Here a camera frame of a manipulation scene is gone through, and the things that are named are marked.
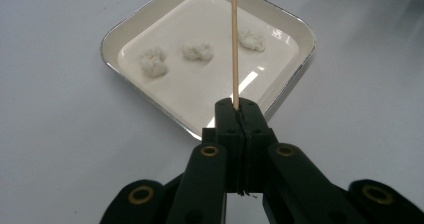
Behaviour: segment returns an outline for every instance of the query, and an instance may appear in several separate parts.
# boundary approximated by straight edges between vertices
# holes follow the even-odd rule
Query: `square dish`
[[[239,46],[240,96],[265,117],[287,95],[315,47],[315,35],[299,18],[265,0],[238,0],[239,29],[263,35],[264,52]],[[184,43],[199,39],[210,61],[184,58]],[[168,72],[146,75],[140,58],[159,47]],[[214,104],[232,95],[231,0],[153,0],[115,26],[101,45],[104,62],[194,137],[213,126]]]

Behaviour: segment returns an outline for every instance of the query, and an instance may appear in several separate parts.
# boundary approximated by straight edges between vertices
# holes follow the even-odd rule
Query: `white clump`
[[[238,39],[244,48],[258,52],[265,51],[265,38],[259,32],[243,29],[238,32]]]
[[[189,60],[200,59],[203,61],[209,61],[213,57],[213,50],[208,42],[192,40],[184,44],[183,55]]]
[[[143,71],[151,77],[165,75],[168,68],[163,63],[164,55],[159,47],[147,50],[140,59]]]

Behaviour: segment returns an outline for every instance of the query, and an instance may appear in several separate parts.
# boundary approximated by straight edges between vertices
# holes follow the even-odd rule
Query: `black plastic part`
[[[264,190],[268,146],[277,138],[259,106],[240,98],[240,111],[230,98],[215,104],[215,128],[204,128],[203,143],[215,142],[228,151],[227,192],[257,193]]]
[[[223,223],[227,152],[221,145],[197,146],[169,212],[168,224]]]
[[[364,180],[349,192],[331,184],[296,146],[279,144],[256,103],[215,104],[216,128],[185,173],[165,186],[141,180],[124,187],[100,224],[225,223],[226,193],[263,193],[270,223],[424,223],[424,214],[392,188]]]
[[[202,143],[212,142],[223,145],[228,152],[227,189],[228,193],[243,194],[242,174],[244,165],[244,136],[239,125],[240,113],[233,108],[230,98],[215,103],[215,128],[203,129]]]
[[[157,224],[164,187],[155,181],[141,180],[124,187],[103,215],[100,224]]]
[[[367,223],[299,148],[274,144],[268,153],[271,182],[296,223]]]
[[[424,213],[387,185],[371,180],[356,181],[350,185],[349,193],[372,223],[424,223]]]
[[[278,140],[255,102],[241,98],[240,111],[243,113],[240,125],[245,136],[243,188],[246,193],[262,193],[268,147]]]

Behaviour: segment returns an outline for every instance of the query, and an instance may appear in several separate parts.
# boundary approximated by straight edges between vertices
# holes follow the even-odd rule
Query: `cotton ball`
[[[213,57],[213,50],[208,42],[192,40],[184,44],[183,55],[189,60],[209,61]]]
[[[259,32],[252,30],[240,30],[238,32],[240,44],[247,49],[256,50],[258,52],[265,51],[265,38]]]
[[[159,47],[147,50],[140,59],[144,73],[151,77],[165,75],[168,68],[163,63],[163,58],[162,50]]]

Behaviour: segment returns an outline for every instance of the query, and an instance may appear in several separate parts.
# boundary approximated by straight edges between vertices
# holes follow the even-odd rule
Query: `table surface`
[[[198,144],[99,47],[151,0],[0,0],[0,223],[98,223],[118,191],[183,172]],[[310,67],[269,121],[334,184],[424,209],[424,0],[268,0],[306,21]],[[229,195],[227,223],[267,223]]]

